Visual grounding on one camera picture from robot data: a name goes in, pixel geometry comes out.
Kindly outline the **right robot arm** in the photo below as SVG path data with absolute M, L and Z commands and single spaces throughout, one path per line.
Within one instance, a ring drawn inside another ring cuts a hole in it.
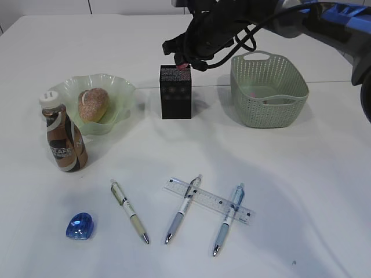
M 226 63 L 261 29 L 283 38 L 305 34 L 353 59 L 351 83 L 360 85 L 370 118 L 370 7 L 326 1 L 173 1 L 193 18 L 186 31 L 162 44 L 175 65 L 198 71 Z

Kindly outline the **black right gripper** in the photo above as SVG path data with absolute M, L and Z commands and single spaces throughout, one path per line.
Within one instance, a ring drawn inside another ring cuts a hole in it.
M 176 8 L 187 7 L 193 18 L 186 32 L 162 44 L 165 55 L 174 54 L 176 66 L 187 66 L 205 72 L 206 60 L 221 49 L 238 42 L 241 31 L 259 21 L 260 1 L 172 1 Z

